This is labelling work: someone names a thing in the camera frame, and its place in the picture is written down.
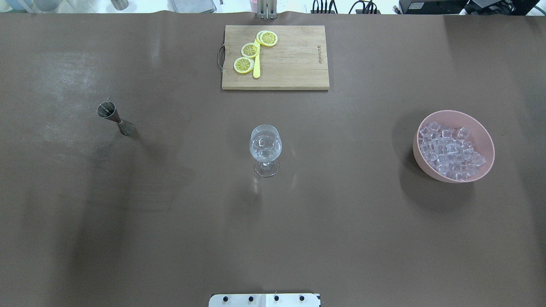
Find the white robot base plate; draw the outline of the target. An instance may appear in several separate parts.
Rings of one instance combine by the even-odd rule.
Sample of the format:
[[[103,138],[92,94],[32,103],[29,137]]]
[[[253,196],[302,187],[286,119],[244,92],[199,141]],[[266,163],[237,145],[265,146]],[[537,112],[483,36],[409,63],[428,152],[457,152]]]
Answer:
[[[212,295],[209,307],[321,307],[315,293],[257,293]]]

